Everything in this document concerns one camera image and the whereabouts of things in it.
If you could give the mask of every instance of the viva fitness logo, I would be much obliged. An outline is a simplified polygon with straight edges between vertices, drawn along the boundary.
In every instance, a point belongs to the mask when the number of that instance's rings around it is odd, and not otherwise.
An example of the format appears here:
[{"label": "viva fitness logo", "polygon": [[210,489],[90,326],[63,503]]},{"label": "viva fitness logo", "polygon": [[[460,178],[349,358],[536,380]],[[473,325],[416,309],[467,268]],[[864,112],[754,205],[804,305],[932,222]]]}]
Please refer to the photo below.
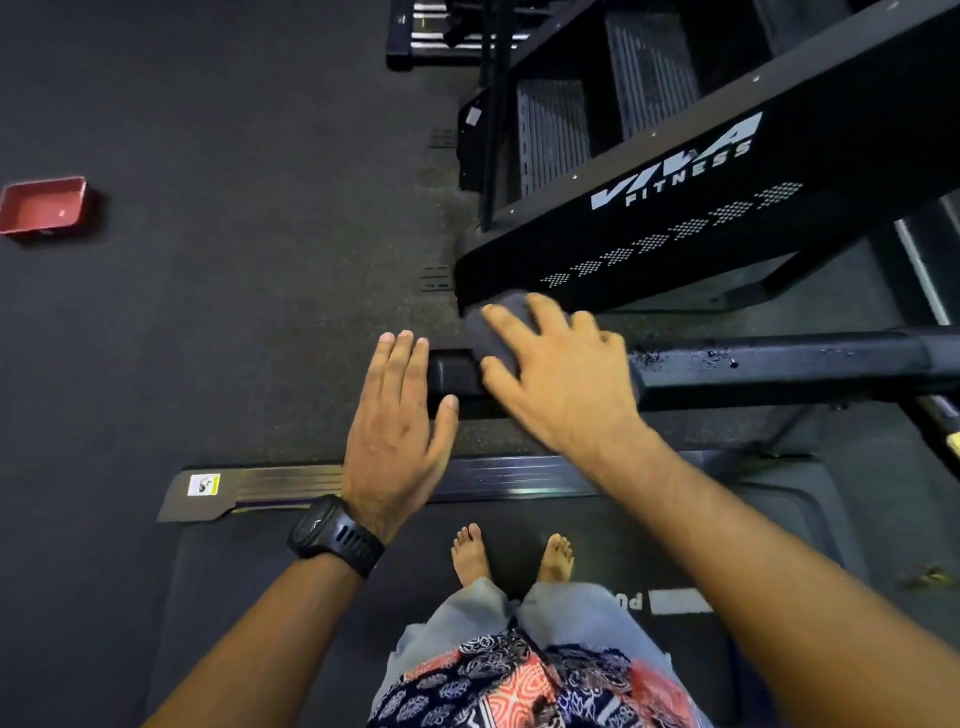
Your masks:
[{"label": "viva fitness logo", "polygon": [[[647,167],[639,174],[621,180],[611,189],[597,192],[590,197],[590,205],[593,209],[599,209],[609,205],[613,200],[620,199],[626,207],[629,207],[637,204],[637,201],[647,200],[660,194],[664,189],[683,184],[687,179],[707,174],[711,169],[749,154],[761,118],[763,118],[763,112],[734,125],[702,154],[698,154],[695,150],[679,152]],[[540,279],[540,283],[546,288],[556,288],[573,280],[595,275],[614,265],[620,265],[626,260],[636,259],[639,255],[648,255],[668,243],[672,245],[675,241],[699,235],[717,226],[727,225],[744,215],[779,205],[792,198],[803,187],[802,182],[787,181],[774,184],[752,195],[740,195],[739,199],[730,199],[717,209],[698,211],[689,219],[671,228],[647,233],[621,248],[591,254],[590,259],[552,273]]]},{"label": "viva fitness logo", "polygon": [[[639,174],[621,180],[611,189],[597,192],[590,197],[590,207],[599,209],[608,205],[621,194],[625,205],[629,207],[638,200],[647,200],[660,194],[668,185],[669,187],[676,187],[678,184],[686,182],[688,177],[700,177],[709,170],[726,164],[727,160],[731,158],[731,154],[734,159],[743,157],[750,152],[751,142],[753,142],[753,136],[760,126],[761,118],[763,118],[762,111],[734,125],[701,155],[698,155],[696,150],[679,152],[673,157],[647,167]],[[654,182],[654,177],[658,173],[660,173],[660,178]]]}]

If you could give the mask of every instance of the paisley print shirt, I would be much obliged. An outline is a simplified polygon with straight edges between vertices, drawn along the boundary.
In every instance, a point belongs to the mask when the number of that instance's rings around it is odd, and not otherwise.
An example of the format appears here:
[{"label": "paisley print shirt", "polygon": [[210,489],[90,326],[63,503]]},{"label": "paisley print shirt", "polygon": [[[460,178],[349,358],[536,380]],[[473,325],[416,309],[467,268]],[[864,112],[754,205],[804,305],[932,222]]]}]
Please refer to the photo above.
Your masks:
[{"label": "paisley print shirt", "polygon": [[403,675],[369,728],[709,728],[671,677],[615,649],[481,637]]}]

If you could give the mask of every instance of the person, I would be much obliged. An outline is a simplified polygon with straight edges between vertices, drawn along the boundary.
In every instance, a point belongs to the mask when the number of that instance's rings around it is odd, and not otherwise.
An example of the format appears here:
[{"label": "person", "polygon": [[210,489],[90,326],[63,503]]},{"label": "person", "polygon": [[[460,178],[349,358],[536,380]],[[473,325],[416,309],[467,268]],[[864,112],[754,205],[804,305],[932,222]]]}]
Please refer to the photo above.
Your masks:
[{"label": "person", "polygon": [[[520,365],[517,378],[487,357],[484,384],[662,543],[792,725],[957,725],[956,652],[673,452],[637,414],[620,336],[586,312],[568,323],[545,296],[528,305],[540,333],[505,308],[484,309]],[[457,430],[448,397],[431,438],[428,347],[410,331],[380,338],[348,437],[343,499],[385,545],[430,498]],[[464,589],[404,633],[371,725],[708,725],[612,596],[570,582],[574,553],[561,536],[515,615],[490,579],[476,524],[451,555]],[[294,563],[147,725],[292,725],[363,583],[329,553]]]}]

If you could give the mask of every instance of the metal bar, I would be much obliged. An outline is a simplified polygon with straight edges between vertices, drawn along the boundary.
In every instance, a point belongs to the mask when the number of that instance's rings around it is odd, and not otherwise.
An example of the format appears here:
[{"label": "metal bar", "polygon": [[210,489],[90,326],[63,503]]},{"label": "metal bar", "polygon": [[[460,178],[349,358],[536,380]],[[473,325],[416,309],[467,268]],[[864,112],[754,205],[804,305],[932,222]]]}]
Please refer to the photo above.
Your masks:
[{"label": "metal bar", "polygon": [[713,310],[732,311],[770,301],[812,276],[858,240],[859,238],[841,238],[806,248],[793,255],[766,278],[727,291]]},{"label": "metal bar", "polygon": [[[714,477],[740,471],[752,459],[738,449],[681,451],[691,465]],[[209,497],[191,497],[197,477],[216,478]],[[209,522],[231,512],[307,507],[341,491],[343,466],[219,466],[179,473],[167,490],[159,522]],[[450,460],[431,503],[591,497],[592,485],[559,455],[458,457]]]},{"label": "metal bar", "polygon": [[483,0],[483,38],[480,46],[480,87],[490,82],[490,41],[493,28],[493,0]]},{"label": "metal bar", "polygon": [[514,37],[515,0],[499,0],[496,10],[496,47],[493,58],[493,84],[487,120],[487,149],[484,159],[483,192],[480,195],[480,228],[490,231],[496,196],[496,167],[500,139],[507,117],[507,91],[510,84],[511,38]]},{"label": "metal bar", "polygon": [[[852,400],[907,400],[960,385],[960,327],[775,336],[644,346],[630,354],[644,412]],[[457,395],[464,419],[506,415],[470,350],[431,352],[435,411]]]}]

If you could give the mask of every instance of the foot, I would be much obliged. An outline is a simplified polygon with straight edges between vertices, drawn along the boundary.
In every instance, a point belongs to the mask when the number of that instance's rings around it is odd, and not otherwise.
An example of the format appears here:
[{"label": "foot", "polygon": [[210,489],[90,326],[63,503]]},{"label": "foot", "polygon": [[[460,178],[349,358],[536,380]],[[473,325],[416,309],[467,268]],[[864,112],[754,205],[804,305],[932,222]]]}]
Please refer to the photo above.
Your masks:
[{"label": "foot", "polygon": [[450,555],[453,556],[453,569],[456,570],[464,588],[481,576],[491,578],[487,550],[483,547],[483,539],[480,538],[480,526],[476,523],[471,523],[467,528],[460,529],[457,538],[453,540]]},{"label": "foot", "polygon": [[555,533],[546,542],[546,551],[543,561],[540,562],[540,574],[537,581],[547,581],[552,584],[566,584],[573,574],[573,547],[570,541],[559,533]]}]

